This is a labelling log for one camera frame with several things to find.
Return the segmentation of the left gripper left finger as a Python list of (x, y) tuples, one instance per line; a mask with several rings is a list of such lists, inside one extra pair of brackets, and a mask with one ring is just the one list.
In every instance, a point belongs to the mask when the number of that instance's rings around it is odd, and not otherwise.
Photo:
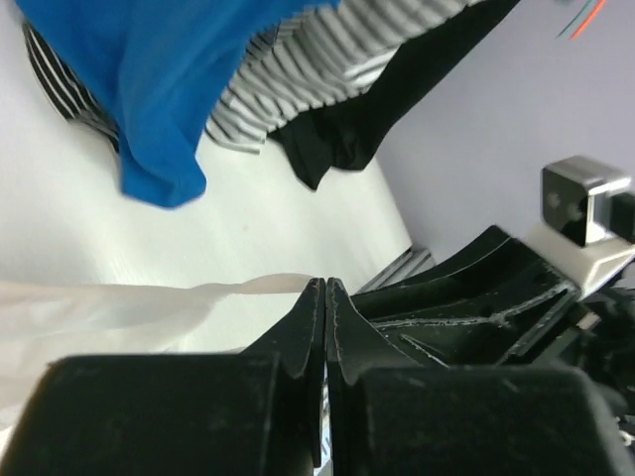
[(13, 475), (310, 475), (320, 465), (325, 282), (238, 354), (68, 357), (9, 442)]

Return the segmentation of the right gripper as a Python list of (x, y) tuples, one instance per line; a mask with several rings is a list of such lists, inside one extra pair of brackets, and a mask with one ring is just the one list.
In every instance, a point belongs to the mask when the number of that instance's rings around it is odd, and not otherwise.
[(525, 241), (491, 226), (439, 265), (352, 297), (349, 364), (599, 366), (629, 347), (630, 321), (586, 300), (633, 258), (618, 238), (578, 248), (544, 225)]

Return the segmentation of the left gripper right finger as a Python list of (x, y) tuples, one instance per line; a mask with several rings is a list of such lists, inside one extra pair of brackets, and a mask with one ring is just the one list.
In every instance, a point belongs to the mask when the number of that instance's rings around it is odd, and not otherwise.
[(605, 395), (565, 366), (426, 367), (326, 285), (336, 475), (630, 475)]

